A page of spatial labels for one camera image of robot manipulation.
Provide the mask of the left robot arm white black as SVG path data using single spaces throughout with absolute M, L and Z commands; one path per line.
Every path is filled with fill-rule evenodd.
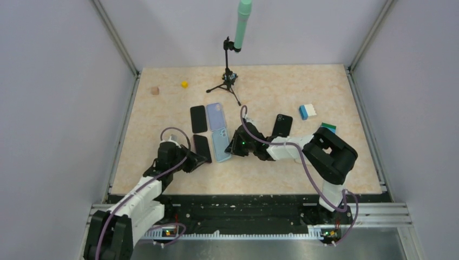
M 173 174 L 191 173 L 206 161 L 176 141 L 160 142 L 158 157 L 138 184 L 117 204 L 93 214 L 83 258 L 130 259 L 136 243 L 154 224 L 173 219 L 172 207 L 156 200 L 172 182 Z

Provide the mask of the black smartphone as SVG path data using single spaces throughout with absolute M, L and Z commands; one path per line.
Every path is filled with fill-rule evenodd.
M 212 163 L 211 151 L 209 148 L 208 139 L 205 136 L 194 134 L 193 142 L 195 146 L 196 154 L 206 158 L 206 163 Z
M 206 110 L 204 105 L 191 107 L 190 115 L 193 134 L 199 134 L 208 131 Z

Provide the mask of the black phone case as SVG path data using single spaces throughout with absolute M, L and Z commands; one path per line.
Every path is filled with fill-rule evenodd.
M 272 136 L 275 137 L 288 137 L 290 135 L 293 117 L 278 114 L 272 130 Z

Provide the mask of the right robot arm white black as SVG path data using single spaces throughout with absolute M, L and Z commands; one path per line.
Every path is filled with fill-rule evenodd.
M 300 160 L 309 179 L 312 176 L 306 164 L 310 163 L 323 179 L 321 188 L 311 183 L 319 194 L 318 218 L 332 223 L 347 209 L 344 183 L 358 153 L 328 128 L 320 127 L 311 135 L 294 138 L 264 136 L 253 124 L 247 123 L 235 131 L 225 152 L 240 157 L 252 153 L 262 161 Z

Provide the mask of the lilac phone case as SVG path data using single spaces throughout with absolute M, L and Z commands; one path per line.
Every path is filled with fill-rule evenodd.
M 226 121 L 221 103 L 217 102 L 207 105 L 206 113 L 210 131 L 214 132 L 226 128 Z

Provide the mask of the light blue phone case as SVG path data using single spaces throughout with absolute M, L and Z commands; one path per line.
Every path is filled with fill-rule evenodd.
M 230 142 L 228 139 L 227 129 L 221 128 L 211 135 L 215 161 L 221 163 L 231 158 L 231 154 L 226 152 L 225 149 L 229 146 Z

